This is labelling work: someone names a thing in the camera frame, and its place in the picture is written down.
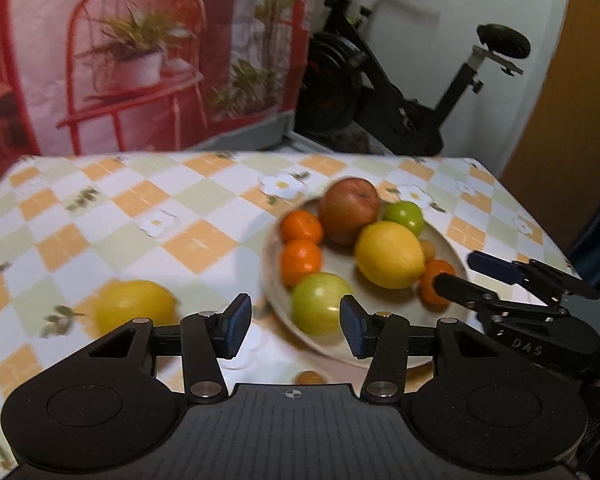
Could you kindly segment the small mandarin on plate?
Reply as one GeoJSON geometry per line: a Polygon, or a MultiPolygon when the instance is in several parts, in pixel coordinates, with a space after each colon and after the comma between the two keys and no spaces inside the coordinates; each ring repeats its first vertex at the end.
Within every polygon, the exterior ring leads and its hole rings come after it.
{"type": "Polygon", "coordinates": [[[279,232],[284,243],[308,240],[319,245],[324,238],[324,229],[320,220],[304,209],[296,209],[286,214],[280,222],[279,232]]]}

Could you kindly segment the green apple on plate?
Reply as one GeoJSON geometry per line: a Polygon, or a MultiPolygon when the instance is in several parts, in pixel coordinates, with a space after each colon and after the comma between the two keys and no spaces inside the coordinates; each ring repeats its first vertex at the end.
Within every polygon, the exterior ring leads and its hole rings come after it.
{"type": "Polygon", "coordinates": [[[382,220],[399,223],[405,226],[416,237],[420,237],[424,228],[424,216],[420,207],[406,200],[386,205],[382,220]]]}

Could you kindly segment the checkered floral tablecloth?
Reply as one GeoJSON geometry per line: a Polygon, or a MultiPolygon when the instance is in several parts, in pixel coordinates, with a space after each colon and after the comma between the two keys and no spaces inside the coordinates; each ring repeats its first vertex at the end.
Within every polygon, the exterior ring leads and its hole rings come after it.
{"type": "MultiPolygon", "coordinates": [[[[220,310],[241,292],[253,324],[229,384],[303,372],[359,385],[361,367],[310,350],[276,318],[261,288],[275,220],[330,182],[358,177],[387,202],[412,200],[460,255],[570,263],[539,223],[471,158],[278,153],[147,153],[18,160],[0,182],[0,413],[40,370],[96,338],[99,291],[155,282],[180,315],[220,310]]],[[[0,478],[14,466],[0,428],[0,478]]]]}

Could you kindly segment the yellow lemon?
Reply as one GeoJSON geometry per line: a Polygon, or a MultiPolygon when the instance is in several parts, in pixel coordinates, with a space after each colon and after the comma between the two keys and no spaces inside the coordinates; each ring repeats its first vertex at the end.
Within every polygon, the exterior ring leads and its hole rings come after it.
{"type": "Polygon", "coordinates": [[[353,255],[364,278],[385,289],[410,288],[426,269],[419,239],[391,221],[378,221],[362,229],[353,255]]]}
{"type": "Polygon", "coordinates": [[[115,282],[98,293],[92,315],[99,335],[133,318],[150,318],[155,325],[171,325],[178,317],[178,300],[172,292],[151,281],[115,282]]]}

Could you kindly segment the pink printed backdrop cloth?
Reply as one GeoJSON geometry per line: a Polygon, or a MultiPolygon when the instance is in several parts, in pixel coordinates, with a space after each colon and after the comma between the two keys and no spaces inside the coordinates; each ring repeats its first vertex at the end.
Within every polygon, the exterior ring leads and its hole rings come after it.
{"type": "Polygon", "coordinates": [[[314,0],[0,0],[0,162],[260,150],[290,128],[314,0]]]}

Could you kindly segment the beige round plate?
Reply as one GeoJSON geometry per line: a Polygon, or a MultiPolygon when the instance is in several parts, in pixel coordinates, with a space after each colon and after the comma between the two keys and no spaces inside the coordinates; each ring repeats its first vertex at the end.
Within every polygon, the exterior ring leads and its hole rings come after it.
{"type": "MultiPolygon", "coordinates": [[[[296,209],[304,209],[318,218],[318,202],[323,194],[304,200],[299,206],[286,212],[286,214],[296,209]]],[[[384,221],[382,220],[384,208],[386,205],[389,205],[389,203],[380,198],[380,195],[379,199],[380,209],[375,222],[384,221]]],[[[261,275],[266,299],[271,304],[274,313],[288,330],[309,348],[325,358],[331,358],[340,363],[346,363],[359,368],[368,367],[370,360],[359,360],[355,356],[352,356],[340,327],[330,334],[311,336],[303,333],[292,322],[291,292],[294,287],[287,287],[283,284],[280,278],[279,263],[280,253],[286,244],[280,237],[279,227],[280,222],[282,222],[286,214],[283,214],[275,221],[264,237],[261,254],[261,275]]],[[[430,240],[437,249],[437,257],[435,259],[448,262],[455,270],[454,275],[459,278],[464,278],[467,275],[466,266],[460,260],[460,255],[457,251],[436,228],[425,220],[422,234],[417,238],[419,241],[430,240]]],[[[364,278],[355,265],[353,255],[355,243],[351,246],[335,244],[326,237],[324,231],[323,241],[318,245],[322,251],[323,264],[321,271],[317,273],[335,274],[347,281],[352,289],[352,295],[366,307],[368,312],[398,314],[404,316],[404,318],[408,318],[415,325],[428,327],[435,326],[437,320],[443,315],[451,315],[453,318],[466,320],[468,317],[467,311],[456,304],[449,304],[446,308],[427,306],[419,296],[419,279],[410,288],[406,289],[385,289],[371,283],[367,278],[364,278]]]]}

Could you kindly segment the mandarin orange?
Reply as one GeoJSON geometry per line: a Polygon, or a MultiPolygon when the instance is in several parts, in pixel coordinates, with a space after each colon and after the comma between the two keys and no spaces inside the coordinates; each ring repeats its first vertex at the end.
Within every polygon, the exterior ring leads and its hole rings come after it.
{"type": "Polygon", "coordinates": [[[322,251],[310,240],[291,240],[284,245],[279,263],[283,284],[294,287],[302,278],[321,271],[322,251]]]}
{"type": "Polygon", "coordinates": [[[434,279],[442,274],[454,275],[454,268],[445,260],[431,259],[426,263],[425,272],[419,279],[420,299],[429,307],[446,308],[450,302],[439,296],[434,290],[434,279]]]}

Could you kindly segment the green apple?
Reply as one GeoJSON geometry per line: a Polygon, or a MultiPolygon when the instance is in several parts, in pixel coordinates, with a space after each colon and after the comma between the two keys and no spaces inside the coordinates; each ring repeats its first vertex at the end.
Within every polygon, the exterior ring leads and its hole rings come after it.
{"type": "Polygon", "coordinates": [[[302,278],[291,292],[291,319],[311,336],[323,336],[339,328],[340,300],[352,295],[347,281],[331,273],[302,278]]]}
{"type": "Polygon", "coordinates": [[[386,205],[382,220],[399,223],[405,226],[416,237],[420,237],[424,228],[424,216],[420,207],[406,200],[386,205]]]}

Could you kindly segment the brown kiwi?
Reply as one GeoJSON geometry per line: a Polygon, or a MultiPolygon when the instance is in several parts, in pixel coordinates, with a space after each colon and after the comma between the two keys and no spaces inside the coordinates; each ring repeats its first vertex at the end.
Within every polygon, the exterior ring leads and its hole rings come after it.
{"type": "Polygon", "coordinates": [[[420,247],[426,263],[437,257],[437,249],[430,240],[420,240],[420,247]]]}
{"type": "Polygon", "coordinates": [[[294,384],[299,386],[325,385],[328,380],[315,370],[302,370],[295,378],[294,384]]]}

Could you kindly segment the large red apple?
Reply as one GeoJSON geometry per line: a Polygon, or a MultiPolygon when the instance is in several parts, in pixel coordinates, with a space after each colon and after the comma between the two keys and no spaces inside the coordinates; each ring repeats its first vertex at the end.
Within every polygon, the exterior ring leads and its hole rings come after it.
{"type": "Polygon", "coordinates": [[[370,181],[348,177],[332,182],[325,191],[318,202],[318,218],[331,242],[351,246],[362,229],[377,220],[379,209],[379,195],[370,181]]]}

